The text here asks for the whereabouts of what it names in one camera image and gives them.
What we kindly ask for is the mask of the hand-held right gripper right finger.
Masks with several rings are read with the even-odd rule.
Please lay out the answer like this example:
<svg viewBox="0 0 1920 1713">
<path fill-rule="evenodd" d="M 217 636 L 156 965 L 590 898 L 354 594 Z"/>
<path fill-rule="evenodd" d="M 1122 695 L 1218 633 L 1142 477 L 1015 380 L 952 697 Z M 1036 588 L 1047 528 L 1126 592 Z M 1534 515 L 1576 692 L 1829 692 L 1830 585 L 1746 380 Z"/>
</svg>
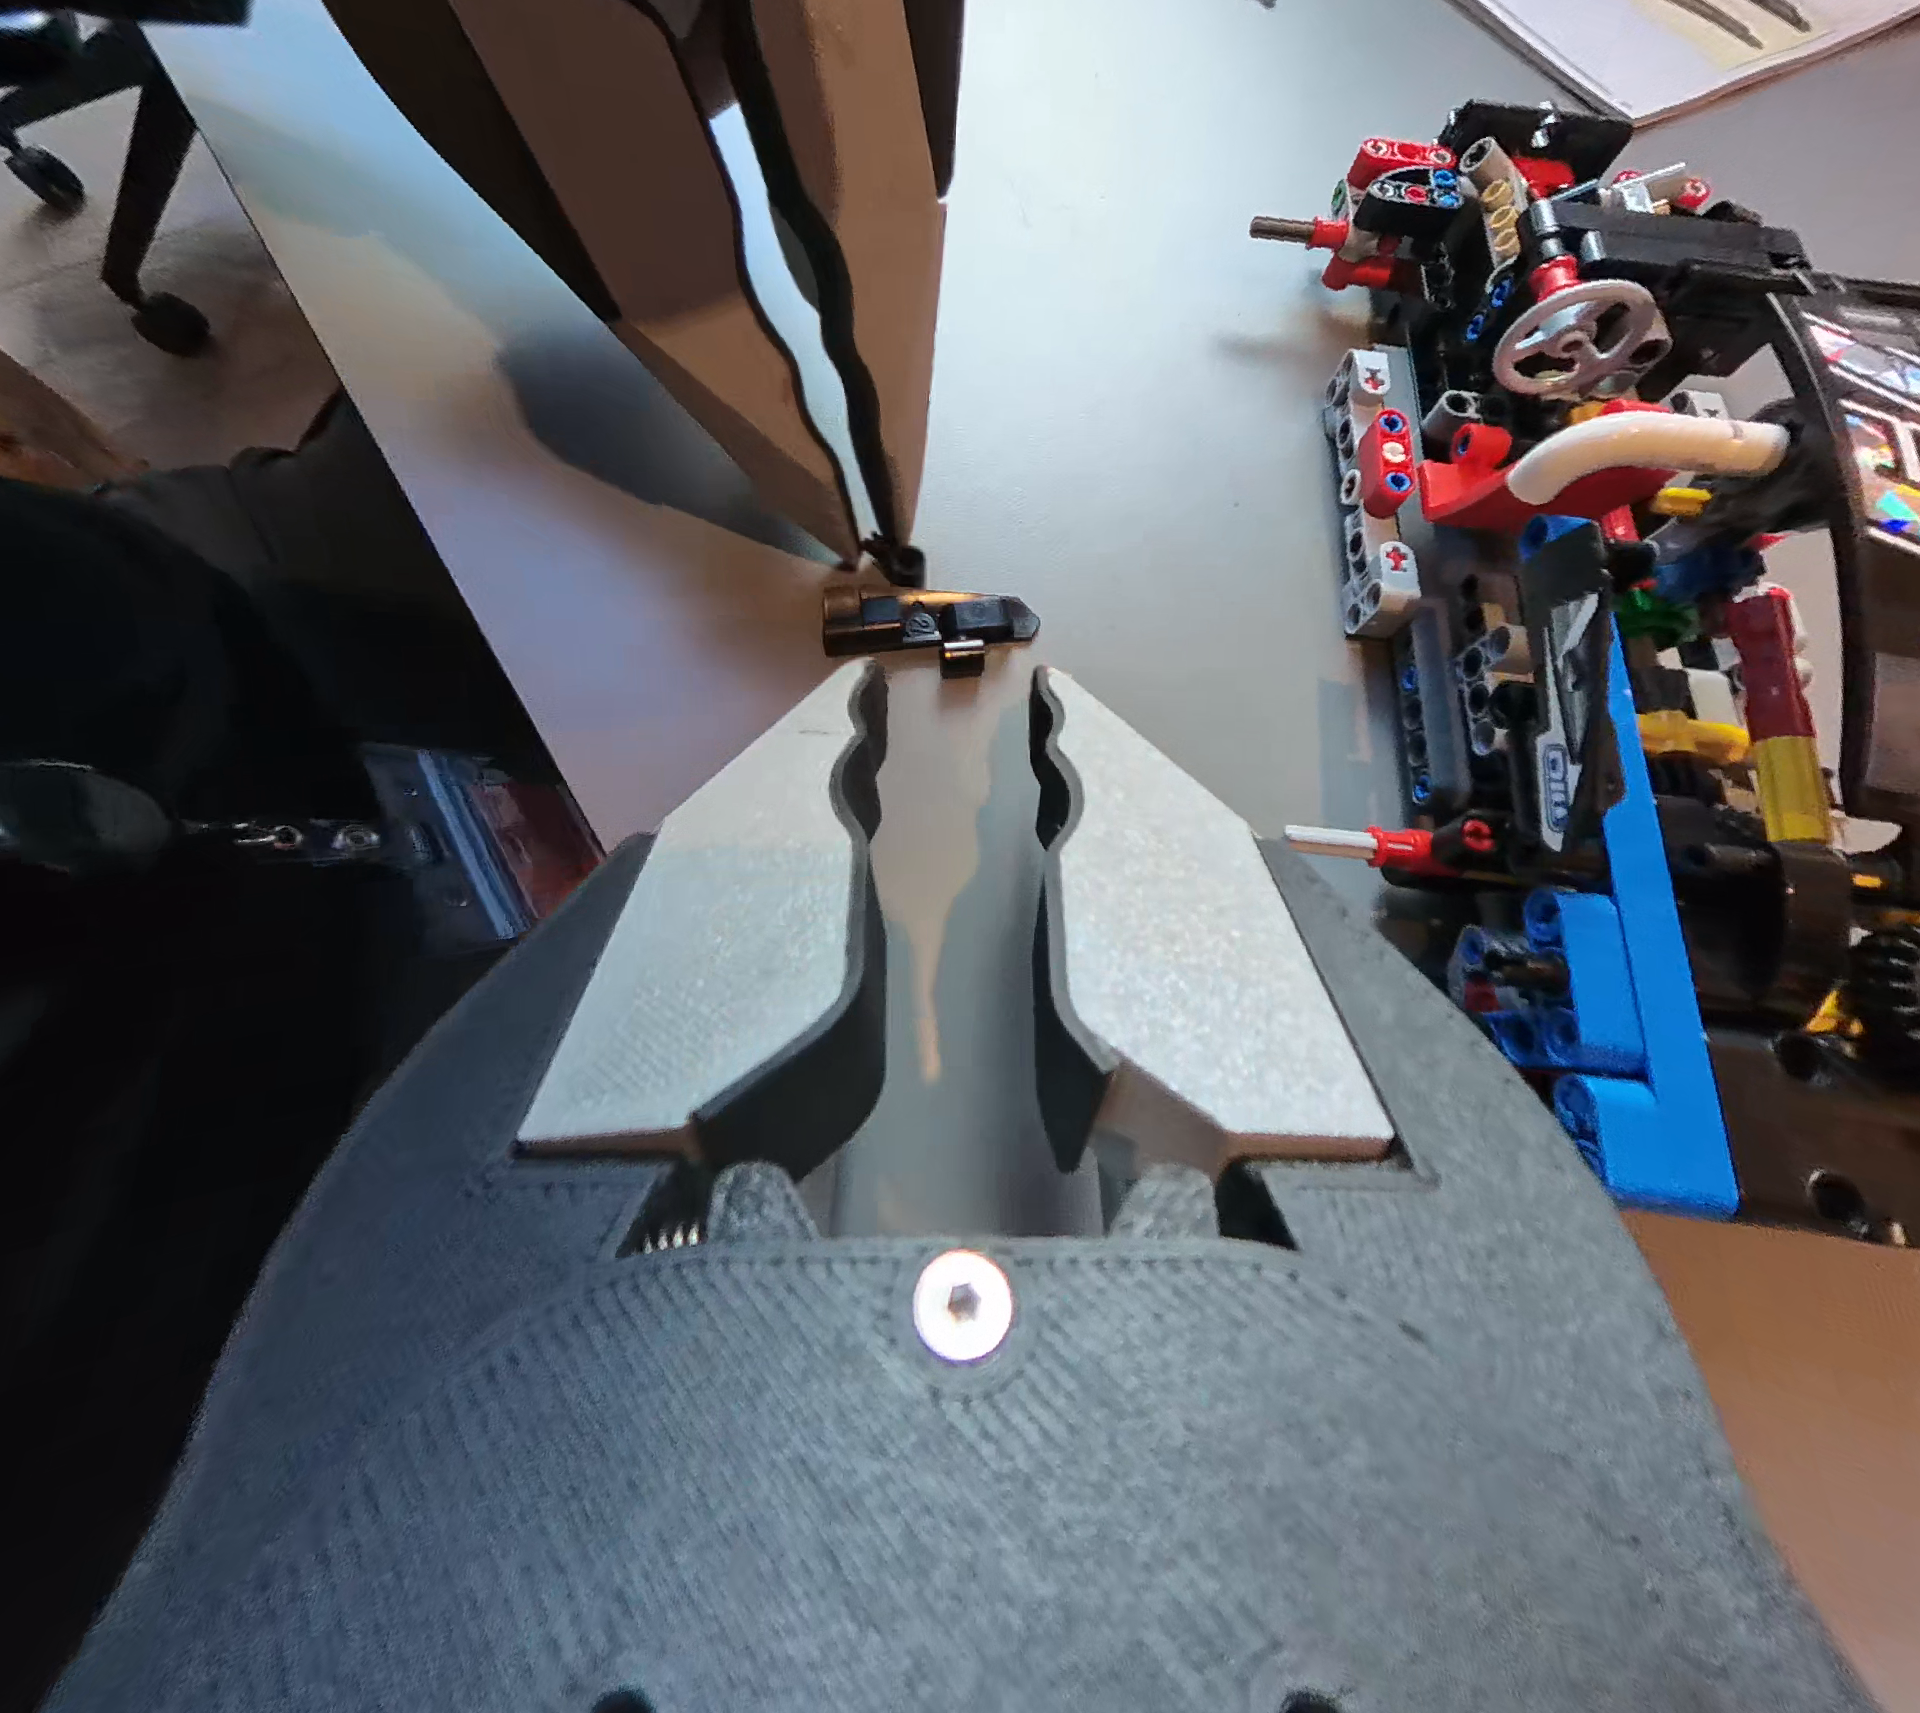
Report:
<svg viewBox="0 0 1920 1713">
<path fill-rule="evenodd" d="M 1064 671 L 1029 702 L 1056 1169 L 1381 1165 L 1397 1128 L 1249 823 Z"/>
</svg>

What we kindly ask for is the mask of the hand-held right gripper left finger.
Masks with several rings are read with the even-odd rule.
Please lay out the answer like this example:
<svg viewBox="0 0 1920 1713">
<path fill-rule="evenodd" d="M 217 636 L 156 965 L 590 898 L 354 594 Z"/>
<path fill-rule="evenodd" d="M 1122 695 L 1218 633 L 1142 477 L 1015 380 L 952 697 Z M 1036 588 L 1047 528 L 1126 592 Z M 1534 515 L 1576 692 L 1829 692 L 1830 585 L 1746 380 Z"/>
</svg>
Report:
<svg viewBox="0 0 1920 1713">
<path fill-rule="evenodd" d="M 828 1166 L 886 1076 L 888 681 L 833 671 L 662 823 L 516 1133 L 526 1156 Z"/>
</svg>

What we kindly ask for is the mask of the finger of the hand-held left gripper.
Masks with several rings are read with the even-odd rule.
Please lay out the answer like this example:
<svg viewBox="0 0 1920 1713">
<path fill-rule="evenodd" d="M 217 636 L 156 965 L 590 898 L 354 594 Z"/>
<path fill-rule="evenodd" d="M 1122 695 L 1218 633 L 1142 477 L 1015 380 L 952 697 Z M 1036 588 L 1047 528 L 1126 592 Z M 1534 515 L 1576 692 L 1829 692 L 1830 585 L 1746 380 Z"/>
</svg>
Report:
<svg viewBox="0 0 1920 1713">
<path fill-rule="evenodd" d="M 616 335 L 776 515 L 855 563 L 865 522 L 747 269 L 741 198 L 652 0 L 449 0 L 613 301 Z"/>
<path fill-rule="evenodd" d="M 922 586 L 946 205 L 906 0 L 733 0 L 733 84 L 841 380 L 872 510 L 863 546 Z"/>
</svg>

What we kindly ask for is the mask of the small black Lego piece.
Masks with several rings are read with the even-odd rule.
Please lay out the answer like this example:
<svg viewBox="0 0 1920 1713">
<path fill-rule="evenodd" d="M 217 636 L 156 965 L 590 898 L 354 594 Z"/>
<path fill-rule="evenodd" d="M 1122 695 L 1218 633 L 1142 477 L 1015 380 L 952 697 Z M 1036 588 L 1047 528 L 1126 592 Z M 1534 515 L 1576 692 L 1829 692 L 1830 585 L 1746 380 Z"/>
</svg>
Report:
<svg viewBox="0 0 1920 1713">
<path fill-rule="evenodd" d="M 830 659 L 924 652 L 951 682 L 980 678 L 991 652 L 1030 644 L 1041 617 L 1021 596 L 848 585 L 823 604 L 823 650 Z"/>
</svg>

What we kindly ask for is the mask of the grey desk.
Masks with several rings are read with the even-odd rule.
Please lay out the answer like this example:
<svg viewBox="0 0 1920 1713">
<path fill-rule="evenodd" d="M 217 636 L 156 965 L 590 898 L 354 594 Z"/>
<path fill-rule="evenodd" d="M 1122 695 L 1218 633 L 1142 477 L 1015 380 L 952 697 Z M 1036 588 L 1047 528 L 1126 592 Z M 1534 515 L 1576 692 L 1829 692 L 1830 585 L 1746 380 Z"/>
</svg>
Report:
<svg viewBox="0 0 1920 1713">
<path fill-rule="evenodd" d="M 985 698 L 892 678 L 880 901 L 946 1076 L 894 1025 L 841 1224 L 769 1169 L 643 1253 L 646 1172 L 511 1153 L 628 840 L 438 1025 L 279 1241 L 85 1709 L 1875 1709 L 1741 1485 L 1669 1298 L 1542 1104 L 1371 914 L 1275 842 L 1409 1149 L 1095 1209 L 1044 1177 L 1036 816 L 1276 830 L 1381 750 L 1314 575 L 1309 370 L 1257 330 L 1229 194 L 1330 138 L 1227 2 L 970 8 L 924 522 L 1039 596 Z M 616 1207 L 635 1215 L 614 1220 Z"/>
</svg>

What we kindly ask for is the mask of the clear badge holder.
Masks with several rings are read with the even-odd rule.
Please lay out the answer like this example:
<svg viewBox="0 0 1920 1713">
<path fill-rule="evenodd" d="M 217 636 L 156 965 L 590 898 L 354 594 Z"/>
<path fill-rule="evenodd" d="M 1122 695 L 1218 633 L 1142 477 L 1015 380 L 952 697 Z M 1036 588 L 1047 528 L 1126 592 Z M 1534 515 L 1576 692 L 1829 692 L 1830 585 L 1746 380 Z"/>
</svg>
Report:
<svg viewBox="0 0 1920 1713">
<path fill-rule="evenodd" d="M 85 765 L 7 763 L 4 860 L 70 878 L 197 864 L 398 882 L 426 947 L 466 954 L 530 933 L 607 856 L 565 784 L 426 746 L 374 742 L 358 756 L 371 814 L 201 820 Z"/>
</svg>

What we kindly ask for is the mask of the brick toy car model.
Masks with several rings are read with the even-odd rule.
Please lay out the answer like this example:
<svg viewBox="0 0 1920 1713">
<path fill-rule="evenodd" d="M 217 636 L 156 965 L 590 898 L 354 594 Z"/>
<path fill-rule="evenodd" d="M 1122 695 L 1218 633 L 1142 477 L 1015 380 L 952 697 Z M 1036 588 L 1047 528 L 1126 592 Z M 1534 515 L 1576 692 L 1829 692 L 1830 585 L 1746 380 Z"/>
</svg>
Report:
<svg viewBox="0 0 1920 1713">
<path fill-rule="evenodd" d="M 1339 618 L 1423 969 L 1621 1204 L 1916 1251 L 1916 286 L 1630 124 L 1467 99 L 1322 213 Z"/>
</svg>

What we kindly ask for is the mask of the black office chair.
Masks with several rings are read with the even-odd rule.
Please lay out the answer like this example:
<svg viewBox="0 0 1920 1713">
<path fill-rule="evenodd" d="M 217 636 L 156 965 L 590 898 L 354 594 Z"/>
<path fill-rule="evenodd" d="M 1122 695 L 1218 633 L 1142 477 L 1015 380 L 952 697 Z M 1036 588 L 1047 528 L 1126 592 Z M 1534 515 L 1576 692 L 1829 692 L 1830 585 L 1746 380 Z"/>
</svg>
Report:
<svg viewBox="0 0 1920 1713">
<path fill-rule="evenodd" d="M 78 209 L 85 181 L 52 152 L 26 142 L 25 128 L 139 92 L 101 276 L 141 337 L 170 355 L 202 353 L 213 335 L 205 311 L 144 284 L 144 263 L 198 134 L 147 32 L 134 19 L 107 19 L 83 32 L 72 11 L 4 11 L 2 85 L 4 166 L 55 212 Z"/>
</svg>

